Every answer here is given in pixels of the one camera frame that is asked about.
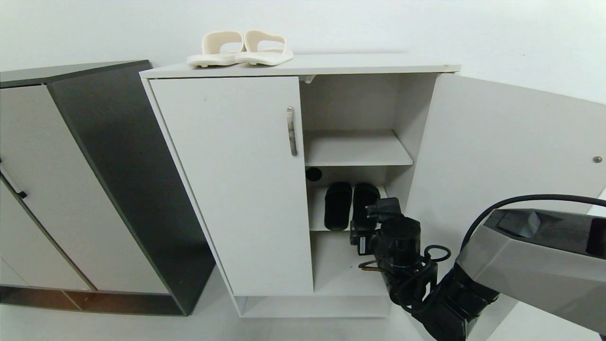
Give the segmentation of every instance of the black cable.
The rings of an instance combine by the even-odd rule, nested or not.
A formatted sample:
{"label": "black cable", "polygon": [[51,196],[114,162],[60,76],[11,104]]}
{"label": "black cable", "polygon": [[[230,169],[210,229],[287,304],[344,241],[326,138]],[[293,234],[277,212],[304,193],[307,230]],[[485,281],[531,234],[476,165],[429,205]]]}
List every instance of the black cable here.
{"label": "black cable", "polygon": [[[446,252],[446,255],[440,258],[436,258],[433,259],[429,253],[429,251],[433,250],[433,249],[440,249],[442,251]],[[408,278],[399,288],[398,290],[398,299],[400,300],[402,297],[402,293],[404,291],[404,289],[406,289],[406,286],[411,283],[412,281],[414,281],[415,279],[421,277],[422,275],[425,274],[425,272],[430,271],[431,268],[439,263],[439,262],[443,262],[446,259],[450,258],[450,256],[452,255],[452,252],[450,251],[450,249],[448,249],[446,246],[442,246],[442,245],[428,245],[425,248],[425,251],[423,252],[425,255],[425,266],[423,266],[423,268],[421,268],[417,273],[415,273],[414,275],[412,275],[410,278]],[[406,305],[402,304],[402,302],[400,301],[400,306],[402,307],[402,309],[404,309],[404,311],[406,311],[409,314],[418,314],[420,312],[425,311],[429,306],[431,306],[431,304],[433,304],[433,302],[436,300],[436,297],[438,296],[439,292],[440,292],[441,286],[438,285],[436,287],[436,289],[432,292],[429,293],[429,296],[427,297],[427,300],[424,302],[421,302],[423,304],[423,307],[421,307],[420,309],[413,309],[413,308],[409,308]]]}
{"label": "black cable", "polygon": [[578,195],[567,195],[567,194],[532,194],[532,195],[521,195],[520,197],[513,197],[505,200],[501,200],[498,203],[487,208],[482,214],[480,214],[474,221],[471,223],[469,230],[465,234],[463,238],[463,242],[461,243],[461,250],[467,245],[469,239],[471,239],[471,235],[478,228],[478,226],[482,223],[489,214],[492,213],[497,208],[503,207],[505,205],[519,203],[522,201],[535,201],[535,200],[557,200],[557,201],[571,201],[574,203],[583,203],[583,204],[591,204],[606,207],[606,200],[600,200],[596,198],[582,197]]}
{"label": "black cable", "polygon": [[[429,254],[429,251],[433,250],[433,249],[438,249],[438,250],[446,251],[446,255],[444,257],[433,259],[431,257],[431,255]],[[452,255],[452,252],[450,251],[450,249],[448,249],[446,246],[442,246],[442,245],[429,245],[429,246],[427,246],[425,248],[425,252],[423,252],[423,253],[425,254],[425,258],[429,258],[429,259],[433,260],[436,263],[443,262],[446,259],[450,258],[450,256]]]}

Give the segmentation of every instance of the black slipper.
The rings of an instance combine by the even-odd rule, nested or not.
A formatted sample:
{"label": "black slipper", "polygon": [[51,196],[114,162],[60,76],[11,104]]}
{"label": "black slipper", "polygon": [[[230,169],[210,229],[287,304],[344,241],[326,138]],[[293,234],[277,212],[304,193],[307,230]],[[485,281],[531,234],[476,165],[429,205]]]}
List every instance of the black slipper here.
{"label": "black slipper", "polygon": [[368,218],[366,206],[376,204],[381,197],[379,189],[368,183],[359,183],[353,191],[353,224],[358,230],[372,231],[375,219]]}
{"label": "black slipper", "polygon": [[332,231],[346,229],[351,209],[351,185],[345,182],[330,185],[324,205],[324,226]]}

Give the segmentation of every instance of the white slipper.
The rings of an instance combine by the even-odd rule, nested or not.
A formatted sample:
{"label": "white slipper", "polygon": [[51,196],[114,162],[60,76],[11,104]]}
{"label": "white slipper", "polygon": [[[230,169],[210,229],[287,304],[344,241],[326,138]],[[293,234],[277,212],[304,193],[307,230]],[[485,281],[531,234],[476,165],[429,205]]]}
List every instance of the white slipper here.
{"label": "white slipper", "polygon": [[[230,42],[239,42],[237,51],[221,52],[221,47]],[[187,65],[191,67],[207,67],[211,65],[236,64],[236,54],[245,51],[244,39],[240,32],[217,31],[211,32],[202,39],[202,54],[187,57]]]}
{"label": "white slipper", "polygon": [[[259,51],[261,41],[281,42],[284,46]],[[293,59],[293,52],[286,45],[286,39],[280,35],[271,35],[259,30],[250,30],[244,35],[245,52],[236,55],[236,62],[247,62],[251,65],[278,65]]]}

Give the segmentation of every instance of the cabinet top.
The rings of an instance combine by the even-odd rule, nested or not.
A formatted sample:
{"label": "cabinet top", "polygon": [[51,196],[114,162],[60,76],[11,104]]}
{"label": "cabinet top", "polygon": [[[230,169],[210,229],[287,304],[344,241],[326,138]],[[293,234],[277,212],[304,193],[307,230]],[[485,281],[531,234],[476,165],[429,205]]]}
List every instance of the cabinet top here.
{"label": "cabinet top", "polygon": [[88,64],[38,67],[36,69],[11,70],[0,72],[0,89],[7,87],[34,86],[60,81],[62,79],[105,72],[121,67],[145,64],[149,61],[112,61],[91,62]]}
{"label": "cabinet top", "polygon": [[432,57],[409,53],[348,53],[339,55],[295,55],[277,66],[232,66],[192,69],[186,64],[175,64],[140,72],[141,78],[204,78],[243,76],[298,76],[334,75],[352,73],[425,73],[458,72],[459,64],[447,64]]}

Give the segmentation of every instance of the dark gray cabinet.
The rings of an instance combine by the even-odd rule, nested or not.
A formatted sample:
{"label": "dark gray cabinet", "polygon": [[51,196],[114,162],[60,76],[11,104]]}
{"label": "dark gray cabinet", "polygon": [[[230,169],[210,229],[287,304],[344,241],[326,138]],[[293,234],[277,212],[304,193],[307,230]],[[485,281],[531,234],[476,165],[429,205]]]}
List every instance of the dark gray cabinet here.
{"label": "dark gray cabinet", "polygon": [[[141,84],[150,67],[0,73],[2,197],[12,200],[2,203],[12,246],[0,245],[0,303],[193,310],[215,261]],[[37,237],[19,237],[26,229]],[[40,250],[54,268],[42,269]]]}

